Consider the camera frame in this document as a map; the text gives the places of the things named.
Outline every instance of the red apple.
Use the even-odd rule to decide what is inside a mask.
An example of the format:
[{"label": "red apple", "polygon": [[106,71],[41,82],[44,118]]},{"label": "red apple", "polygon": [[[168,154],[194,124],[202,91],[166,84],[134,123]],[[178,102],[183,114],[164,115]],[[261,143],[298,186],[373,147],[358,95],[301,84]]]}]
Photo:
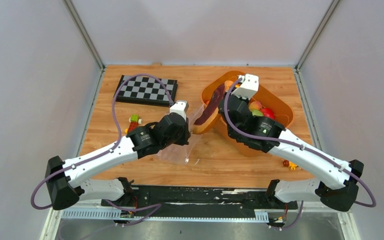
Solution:
[{"label": "red apple", "polygon": [[262,114],[264,115],[264,117],[269,117],[271,119],[275,119],[275,113],[270,109],[270,108],[263,108],[260,110],[262,112]]}]

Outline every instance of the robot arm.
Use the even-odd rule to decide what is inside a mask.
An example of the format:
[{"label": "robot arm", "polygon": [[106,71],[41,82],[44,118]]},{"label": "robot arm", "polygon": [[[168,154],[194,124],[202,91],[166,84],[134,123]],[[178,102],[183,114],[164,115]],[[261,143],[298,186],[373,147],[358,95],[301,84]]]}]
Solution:
[{"label": "robot arm", "polygon": [[[289,129],[269,117],[253,116],[248,108],[248,103],[258,91],[259,79],[251,74],[238,77],[240,86],[232,91],[227,103],[230,120],[239,130],[247,134],[275,138],[279,139],[279,141],[254,139],[238,133],[228,124],[227,132],[229,137],[235,139],[238,143],[244,143],[251,149],[270,153],[294,162],[316,177],[310,180],[292,182],[272,180],[266,194],[284,203],[291,201],[321,201],[332,209],[343,212],[348,211],[357,198],[358,186],[357,181],[343,172],[343,169],[360,177],[364,165],[358,160],[347,162],[320,151],[305,143]],[[221,101],[218,112],[227,122],[224,102],[224,100]],[[295,142],[301,147],[283,143],[282,140]],[[340,165],[341,169],[336,168],[322,157],[306,151],[305,148],[312,149],[328,157]]]},{"label": "robot arm", "polygon": [[[66,209],[83,200],[115,201],[131,191],[126,178],[89,178],[119,164],[156,154],[171,144],[187,145],[191,136],[186,118],[188,107],[186,101],[177,101],[170,107],[169,114],[159,122],[138,126],[123,136],[119,143],[116,141],[91,153],[64,161],[59,156],[49,159],[45,177],[60,169],[71,167],[46,182],[53,209]],[[90,158],[96,159],[76,166],[77,163]]]}]

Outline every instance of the black and white checkerboard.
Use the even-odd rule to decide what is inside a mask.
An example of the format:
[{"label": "black and white checkerboard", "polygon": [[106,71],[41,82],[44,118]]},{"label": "black and white checkerboard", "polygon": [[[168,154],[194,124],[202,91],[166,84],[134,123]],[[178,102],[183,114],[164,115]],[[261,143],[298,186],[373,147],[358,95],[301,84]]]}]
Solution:
[{"label": "black and white checkerboard", "polygon": [[[128,79],[130,76],[122,75],[117,89],[122,82]],[[176,91],[178,89],[178,81],[172,79],[163,78],[160,80],[167,88],[171,95],[171,99],[175,100]],[[164,88],[159,82],[153,78],[145,76],[137,76],[135,79],[128,81],[127,85],[124,85],[117,95],[117,102],[133,103],[133,104],[145,104],[154,106],[169,107],[169,98],[165,94]]]}]

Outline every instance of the plastic bag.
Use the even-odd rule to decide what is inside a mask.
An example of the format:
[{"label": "plastic bag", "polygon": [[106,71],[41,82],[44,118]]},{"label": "plastic bag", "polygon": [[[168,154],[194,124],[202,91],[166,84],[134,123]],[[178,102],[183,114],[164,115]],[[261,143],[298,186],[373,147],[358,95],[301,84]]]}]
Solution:
[{"label": "plastic bag", "polygon": [[[204,105],[198,109],[188,111],[186,117],[189,119],[189,132],[192,131],[192,125],[195,120],[199,118],[204,111]],[[189,138],[189,145],[179,146],[172,144],[163,150],[159,151],[156,155],[161,161],[169,162],[172,164],[185,165],[189,162],[189,154],[194,148],[195,144],[201,139],[202,135],[191,134]]]}]

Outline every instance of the peach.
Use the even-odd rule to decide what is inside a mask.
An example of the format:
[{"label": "peach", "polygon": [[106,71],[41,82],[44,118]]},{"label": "peach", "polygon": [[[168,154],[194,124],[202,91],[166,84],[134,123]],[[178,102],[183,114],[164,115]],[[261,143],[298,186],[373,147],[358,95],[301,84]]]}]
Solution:
[{"label": "peach", "polygon": [[252,111],[252,110],[261,110],[263,108],[263,106],[261,105],[261,102],[259,101],[253,101],[249,104],[248,106],[249,110]]},{"label": "peach", "polygon": [[229,90],[229,88],[232,86],[233,84],[233,81],[230,81],[230,80],[227,80],[224,82],[224,91],[227,92]]}]

